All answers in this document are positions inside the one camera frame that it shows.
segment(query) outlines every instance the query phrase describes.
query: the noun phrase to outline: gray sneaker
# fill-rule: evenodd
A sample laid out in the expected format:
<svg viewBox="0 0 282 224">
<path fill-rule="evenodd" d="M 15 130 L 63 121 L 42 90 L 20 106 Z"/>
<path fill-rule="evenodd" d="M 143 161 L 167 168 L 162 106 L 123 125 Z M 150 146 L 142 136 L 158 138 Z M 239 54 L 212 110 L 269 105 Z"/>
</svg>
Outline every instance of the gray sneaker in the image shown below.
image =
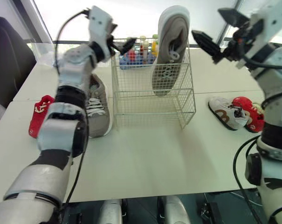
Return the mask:
<svg viewBox="0 0 282 224">
<path fill-rule="evenodd" d="M 112 118 L 108 108 L 108 91 L 95 74 L 92 74 L 90 78 L 90 99 L 86 111 L 89 121 L 89 138 L 104 136 L 111 130 Z"/>
<path fill-rule="evenodd" d="M 165 96 L 174 86 L 187 46 L 189 12 L 185 7 L 172 6 L 161 14 L 158 21 L 159 52 L 152 75 L 152 88 L 157 96 Z"/>
</svg>

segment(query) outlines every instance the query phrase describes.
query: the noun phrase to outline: white sneaker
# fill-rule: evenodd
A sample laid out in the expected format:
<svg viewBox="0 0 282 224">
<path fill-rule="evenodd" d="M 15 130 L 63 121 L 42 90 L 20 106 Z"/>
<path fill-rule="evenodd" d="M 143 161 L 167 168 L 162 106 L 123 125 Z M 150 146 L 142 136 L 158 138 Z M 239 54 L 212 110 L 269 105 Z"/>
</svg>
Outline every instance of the white sneaker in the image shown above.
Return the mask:
<svg viewBox="0 0 282 224">
<path fill-rule="evenodd" d="M 241 107 L 233 106 L 225 98 L 212 97 L 208 102 L 208 107 L 229 130 L 236 131 L 248 122 L 249 117 L 245 115 L 244 110 Z"/>
</svg>

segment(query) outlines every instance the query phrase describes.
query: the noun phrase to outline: white table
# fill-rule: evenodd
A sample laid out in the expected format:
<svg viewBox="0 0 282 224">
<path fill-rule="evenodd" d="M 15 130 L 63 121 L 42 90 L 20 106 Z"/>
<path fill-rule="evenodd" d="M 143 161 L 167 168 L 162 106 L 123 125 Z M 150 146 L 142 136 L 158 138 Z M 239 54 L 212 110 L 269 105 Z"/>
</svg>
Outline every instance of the white table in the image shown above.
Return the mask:
<svg viewBox="0 0 282 224">
<path fill-rule="evenodd" d="M 263 98 L 261 91 L 195 94 L 197 113 L 183 131 L 122 128 L 89 140 L 71 201 L 238 189 L 233 157 L 255 134 L 244 128 L 229 131 L 215 119 L 207 107 L 208 98 L 214 95 L 247 96 L 257 102 Z M 34 101 L 12 102 L 0 121 L 0 201 L 19 172 L 39 155 L 36 140 L 28 135 L 33 107 Z M 68 191 L 79 159 L 74 160 Z M 244 177 L 245 163 L 243 153 L 237 169 L 243 186 L 250 188 Z"/>
<path fill-rule="evenodd" d="M 201 49 L 191 49 L 194 93 L 260 90 L 246 68 L 235 67 L 236 62 L 223 59 L 214 65 L 211 57 Z M 109 89 L 112 97 L 111 68 L 94 70 Z M 55 68 L 37 64 L 14 97 L 14 101 L 40 100 L 44 95 L 55 96 L 58 75 Z"/>
</svg>

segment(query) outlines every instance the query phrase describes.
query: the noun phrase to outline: red shoe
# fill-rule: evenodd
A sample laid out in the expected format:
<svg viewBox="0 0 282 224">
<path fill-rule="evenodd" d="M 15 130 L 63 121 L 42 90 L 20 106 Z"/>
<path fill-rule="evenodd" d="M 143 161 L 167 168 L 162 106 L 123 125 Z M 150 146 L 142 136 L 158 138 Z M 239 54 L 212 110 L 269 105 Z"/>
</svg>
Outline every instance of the red shoe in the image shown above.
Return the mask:
<svg viewBox="0 0 282 224">
<path fill-rule="evenodd" d="M 44 117 L 48 112 L 48 106 L 54 102 L 54 98 L 49 95 L 45 95 L 41 98 L 41 101 L 34 105 L 34 112 L 29 127 L 29 135 L 33 138 L 37 138 L 39 129 L 43 123 Z"/>
<path fill-rule="evenodd" d="M 258 133 L 263 130 L 264 127 L 264 111 L 261 106 L 246 97 L 236 97 L 232 104 L 234 106 L 241 106 L 245 111 L 245 114 L 249 116 L 248 122 L 245 128 L 253 133 Z"/>
</svg>

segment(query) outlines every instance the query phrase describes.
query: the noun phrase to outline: children's shoe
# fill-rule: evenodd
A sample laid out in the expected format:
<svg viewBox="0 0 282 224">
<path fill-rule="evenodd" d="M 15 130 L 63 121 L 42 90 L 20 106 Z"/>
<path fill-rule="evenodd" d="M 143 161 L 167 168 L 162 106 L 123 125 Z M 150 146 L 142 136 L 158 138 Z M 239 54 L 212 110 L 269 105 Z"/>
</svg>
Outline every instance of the children's shoe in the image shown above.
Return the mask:
<svg viewBox="0 0 282 224">
<path fill-rule="evenodd" d="M 234 106 L 225 98 L 212 97 L 208 102 L 211 112 L 229 130 L 236 131 L 244 127 L 248 121 L 248 116 L 239 106 Z"/>
<path fill-rule="evenodd" d="M 248 122 L 245 128 L 249 132 L 258 133 L 263 130 L 264 127 L 264 111 L 257 103 L 253 103 L 246 97 L 236 97 L 232 104 L 234 106 L 241 106 L 245 111 L 245 114 L 249 116 Z"/>
<path fill-rule="evenodd" d="M 41 101 L 34 105 L 34 112 L 30 122 L 29 135 L 33 138 L 37 138 L 39 129 L 43 123 L 44 117 L 48 112 L 48 107 L 54 102 L 54 98 L 49 95 L 45 95 L 41 98 Z"/>
</svg>

